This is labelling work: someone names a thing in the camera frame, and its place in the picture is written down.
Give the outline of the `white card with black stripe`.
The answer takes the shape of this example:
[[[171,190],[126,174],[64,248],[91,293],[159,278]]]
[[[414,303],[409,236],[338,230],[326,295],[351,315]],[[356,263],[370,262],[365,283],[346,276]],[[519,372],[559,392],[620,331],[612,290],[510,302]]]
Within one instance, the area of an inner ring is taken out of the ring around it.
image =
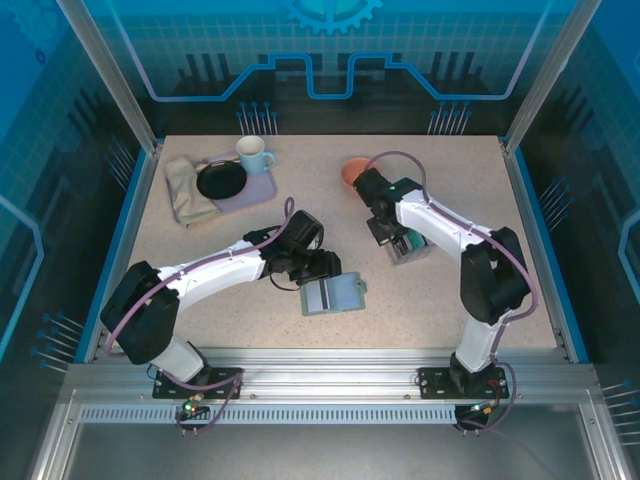
[[[309,315],[334,313],[336,305],[332,297],[332,280],[321,279],[307,284],[304,288],[304,300],[306,313]]]

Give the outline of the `green card holder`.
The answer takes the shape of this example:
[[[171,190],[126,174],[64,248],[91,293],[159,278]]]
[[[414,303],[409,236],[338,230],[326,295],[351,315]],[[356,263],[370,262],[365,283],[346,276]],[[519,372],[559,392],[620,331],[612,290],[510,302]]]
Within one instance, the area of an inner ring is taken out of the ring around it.
[[[337,277],[325,279],[332,280],[332,297],[336,305],[336,311],[334,313],[357,311],[366,308],[365,294],[367,292],[367,286],[359,272],[343,273]],[[306,285],[302,286],[300,289],[302,314],[304,316],[314,316],[306,313],[304,300],[305,286]]]

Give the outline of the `orange cup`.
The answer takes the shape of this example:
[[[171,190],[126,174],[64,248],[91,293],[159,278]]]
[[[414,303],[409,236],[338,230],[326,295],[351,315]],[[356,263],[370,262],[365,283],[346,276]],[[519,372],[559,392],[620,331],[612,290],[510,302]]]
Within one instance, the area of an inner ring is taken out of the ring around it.
[[[358,176],[364,172],[369,162],[366,157],[354,157],[348,159],[341,168],[341,180],[344,190],[347,194],[357,197],[358,194],[354,188],[354,182]]]

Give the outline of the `lavender plastic tray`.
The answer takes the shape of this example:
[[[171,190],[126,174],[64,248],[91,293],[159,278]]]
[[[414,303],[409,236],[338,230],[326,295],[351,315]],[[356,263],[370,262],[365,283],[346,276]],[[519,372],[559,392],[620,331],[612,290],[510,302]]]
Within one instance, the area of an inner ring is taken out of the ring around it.
[[[195,164],[197,173],[208,165],[222,163],[223,161],[232,161],[241,165],[238,154],[235,152],[225,152],[200,161],[189,160]],[[212,201],[220,209],[219,216],[221,216],[267,202],[273,199],[276,193],[277,187],[270,172],[257,176],[247,174],[247,183],[238,195],[224,200]]]

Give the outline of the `light blue mug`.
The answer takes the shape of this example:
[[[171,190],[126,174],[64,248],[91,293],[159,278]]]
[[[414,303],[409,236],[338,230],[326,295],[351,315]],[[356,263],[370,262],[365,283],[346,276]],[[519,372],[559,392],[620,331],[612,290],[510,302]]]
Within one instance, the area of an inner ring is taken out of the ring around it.
[[[240,163],[248,175],[262,175],[277,162],[276,156],[266,150],[265,141],[259,136],[244,136],[236,143]]]

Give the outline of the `black round plate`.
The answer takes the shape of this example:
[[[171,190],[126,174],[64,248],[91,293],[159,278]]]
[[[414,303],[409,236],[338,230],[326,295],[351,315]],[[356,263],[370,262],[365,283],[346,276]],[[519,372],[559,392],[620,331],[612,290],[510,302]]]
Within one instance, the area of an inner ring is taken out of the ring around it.
[[[247,173],[236,162],[206,166],[197,174],[196,187],[201,195],[210,200],[224,200],[238,195],[247,183]]]

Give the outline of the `beige folded cloth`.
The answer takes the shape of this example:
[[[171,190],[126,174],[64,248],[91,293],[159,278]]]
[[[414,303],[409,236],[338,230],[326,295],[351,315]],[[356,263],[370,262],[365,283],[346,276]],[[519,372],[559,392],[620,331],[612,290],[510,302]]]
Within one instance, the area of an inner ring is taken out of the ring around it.
[[[197,188],[195,164],[181,156],[164,166],[165,180],[176,222],[189,229],[220,215],[214,202]]]

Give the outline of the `small connector with green light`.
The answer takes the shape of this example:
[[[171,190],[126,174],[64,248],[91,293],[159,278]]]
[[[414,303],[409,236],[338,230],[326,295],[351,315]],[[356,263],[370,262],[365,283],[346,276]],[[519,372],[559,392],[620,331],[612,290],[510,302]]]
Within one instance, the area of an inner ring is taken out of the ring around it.
[[[478,415],[488,416],[499,406],[500,406],[499,399],[485,400],[483,402],[476,403],[470,406],[464,412],[464,416],[465,417],[473,417]]]
[[[203,399],[204,396],[200,393],[190,396],[181,406],[178,419],[181,422],[189,421],[200,418],[207,413],[209,408],[201,405]]]

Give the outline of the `aluminium front frame rail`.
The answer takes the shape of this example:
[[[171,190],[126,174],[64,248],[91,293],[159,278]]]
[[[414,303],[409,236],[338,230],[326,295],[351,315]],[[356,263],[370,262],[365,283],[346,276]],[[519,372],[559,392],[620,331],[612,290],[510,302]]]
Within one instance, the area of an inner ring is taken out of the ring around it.
[[[243,369],[244,404],[416,403],[421,367],[446,367],[450,349],[258,349],[209,348],[214,367]],[[516,403],[600,403],[594,366],[569,362],[563,350],[507,349],[499,360],[516,374]],[[152,381],[143,366],[100,355],[71,365],[59,399],[76,403],[145,404]]]

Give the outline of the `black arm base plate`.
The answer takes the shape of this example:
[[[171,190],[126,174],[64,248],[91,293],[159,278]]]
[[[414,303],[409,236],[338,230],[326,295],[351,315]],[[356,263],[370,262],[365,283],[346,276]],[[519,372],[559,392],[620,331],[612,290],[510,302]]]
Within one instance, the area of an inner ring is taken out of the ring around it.
[[[451,367],[424,367],[417,371],[416,383],[423,400],[510,397],[505,371],[495,366],[471,374]]]
[[[231,378],[242,372],[243,370],[240,368],[212,368],[208,373],[199,374],[195,380],[189,381],[190,385],[198,386],[198,390],[183,388],[169,380],[163,373],[157,372],[155,374],[152,397],[162,400],[186,400],[198,392],[203,392],[206,400],[224,400],[233,387]],[[228,383],[215,389],[207,391],[202,389],[202,386],[220,383],[225,380],[228,380]]]

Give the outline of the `aluminium side rail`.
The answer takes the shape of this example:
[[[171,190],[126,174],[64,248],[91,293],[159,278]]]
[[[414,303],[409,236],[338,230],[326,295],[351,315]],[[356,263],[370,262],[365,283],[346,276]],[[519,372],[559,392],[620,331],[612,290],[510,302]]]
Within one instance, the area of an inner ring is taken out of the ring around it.
[[[499,137],[499,145],[504,158],[505,167],[511,182],[512,190],[518,206],[519,214],[526,234],[527,244],[535,268],[541,301],[549,318],[557,347],[561,349],[567,362],[578,363],[571,332],[568,330],[567,318],[558,293],[551,264],[546,255],[542,231],[534,210],[535,196],[527,187],[525,172],[521,169],[514,153],[509,153],[504,138]]]
[[[163,144],[160,140],[154,153],[140,151],[76,350],[75,363],[93,361],[102,331],[100,312],[127,269]]]

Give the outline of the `aluminium frame post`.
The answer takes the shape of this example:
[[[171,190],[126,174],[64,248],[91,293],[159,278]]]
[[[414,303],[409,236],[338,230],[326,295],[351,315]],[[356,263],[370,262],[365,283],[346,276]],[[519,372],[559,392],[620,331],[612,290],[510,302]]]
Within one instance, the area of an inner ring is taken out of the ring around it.
[[[147,154],[155,154],[157,141],[133,91],[82,0],[55,0],[84,48],[118,109]]]
[[[503,140],[503,152],[507,156],[515,155],[601,2],[576,0]]]

